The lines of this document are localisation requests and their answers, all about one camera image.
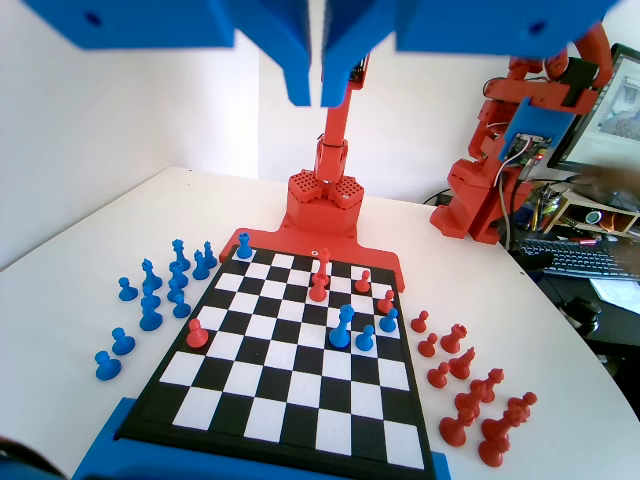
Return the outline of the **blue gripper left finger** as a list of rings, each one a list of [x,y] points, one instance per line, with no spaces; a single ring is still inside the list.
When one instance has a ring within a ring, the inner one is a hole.
[[[226,1],[233,26],[282,69],[290,102],[310,106],[308,1]]]

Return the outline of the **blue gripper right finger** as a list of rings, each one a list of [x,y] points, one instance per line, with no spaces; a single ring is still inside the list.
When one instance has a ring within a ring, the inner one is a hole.
[[[343,103],[351,70],[393,30],[396,1],[325,2],[322,107]]]

